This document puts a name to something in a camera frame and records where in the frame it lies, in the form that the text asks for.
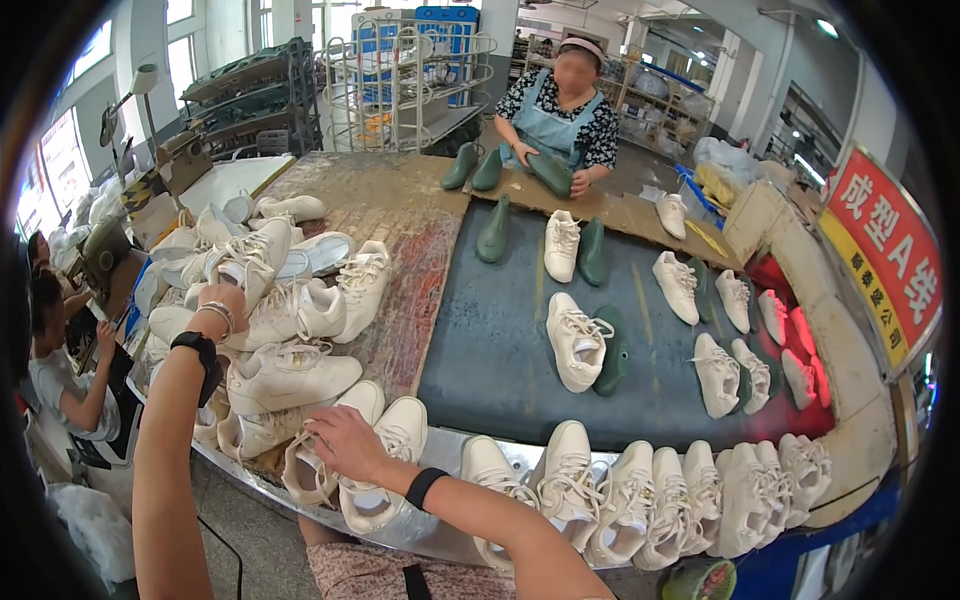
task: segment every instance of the black watch strap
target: black watch strap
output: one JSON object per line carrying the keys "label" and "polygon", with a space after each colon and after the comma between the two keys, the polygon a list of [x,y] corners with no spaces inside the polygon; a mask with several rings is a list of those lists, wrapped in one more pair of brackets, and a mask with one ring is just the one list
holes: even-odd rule
{"label": "black watch strap", "polygon": [[203,408],[206,402],[213,395],[220,382],[224,380],[224,369],[217,360],[217,347],[203,334],[197,331],[184,331],[170,344],[170,349],[177,346],[187,346],[197,351],[200,358],[200,364],[204,367],[204,384],[200,389],[200,397],[197,399],[197,408]]}
{"label": "black watch strap", "polygon": [[427,467],[422,470],[420,474],[414,477],[413,482],[410,484],[410,489],[407,490],[407,502],[422,511],[423,499],[426,497],[427,491],[430,490],[430,486],[445,475],[449,475],[449,473],[442,468]]}

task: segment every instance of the light blue apron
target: light blue apron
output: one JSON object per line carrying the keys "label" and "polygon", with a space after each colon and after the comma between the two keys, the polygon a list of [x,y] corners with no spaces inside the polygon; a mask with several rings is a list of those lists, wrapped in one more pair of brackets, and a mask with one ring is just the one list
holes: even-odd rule
{"label": "light blue apron", "polygon": [[[520,103],[520,110],[510,122],[516,129],[521,142],[536,149],[542,155],[555,157],[572,173],[584,166],[583,153],[576,148],[577,134],[582,127],[593,120],[593,110],[603,101],[603,93],[597,90],[596,95],[577,118],[568,121],[537,106],[537,97],[549,74],[550,69],[540,71],[537,83],[526,89]],[[500,145],[500,158],[508,166],[511,164],[515,168],[523,166],[507,142]]]}

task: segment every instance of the red sign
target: red sign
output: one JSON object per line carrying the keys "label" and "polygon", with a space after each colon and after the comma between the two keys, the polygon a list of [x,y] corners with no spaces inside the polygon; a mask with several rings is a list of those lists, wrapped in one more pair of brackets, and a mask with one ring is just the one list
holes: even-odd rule
{"label": "red sign", "polygon": [[[906,349],[922,344],[939,318],[943,296],[940,252],[922,212],[900,183],[856,146],[827,209],[821,229],[858,279],[891,358],[909,358]],[[896,315],[886,315],[890,307]],[[897,331],[893,321],[899,322]],[[900,337],[905,348],[898,348]],[[902,361],[893,362],[896,370]]]}

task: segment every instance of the pink headband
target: pink headband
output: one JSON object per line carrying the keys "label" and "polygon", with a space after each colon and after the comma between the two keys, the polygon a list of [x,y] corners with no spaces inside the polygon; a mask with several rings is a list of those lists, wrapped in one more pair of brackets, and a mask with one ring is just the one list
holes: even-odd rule
{"label": "pink headband", "polygon": [[593,42],[587,39],[583,39],[582,37],[568,37],[564,41],[560,42],[561,48],[567,45],[580,46],[581,48],[590,50],[590,52],[592,52],[596,56],[596,58],[600,59],[600,64],[603,64],[603,61],[604,61],[603,51],[600,50],[600,48],[598,48],[597,45],[594,44]]}

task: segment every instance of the ceiling light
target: ceiling light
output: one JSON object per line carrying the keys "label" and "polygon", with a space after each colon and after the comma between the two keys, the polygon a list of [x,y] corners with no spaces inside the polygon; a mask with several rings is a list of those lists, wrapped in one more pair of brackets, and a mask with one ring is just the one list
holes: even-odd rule
{"label": "ceiling light", "polygon": [[800,156],[800,155],[793,155],[793,159],[796,160],[797,162],[799,162],[800,165],[801,165],[803,168],[806,169],[806,172],[809,173],[810,176],[817,181],[817,183],[820,183],[821,185],[827,185],[827,180],[825,180],[824,178],[820,177],[820,174],[817,173],[816,171],[814,171],[814,170],[813,170],[813,167],[810,166],[810,163],[807,162],[807,161],[805,161],[802,156]]}
{"label": "ceiling light", "polygon": [[825,21],[824,19],[817,19],[817,25],[820,26],[820,29],[827,32],[828,36],[838,37],[836,28],[830,25],[829,21]]}

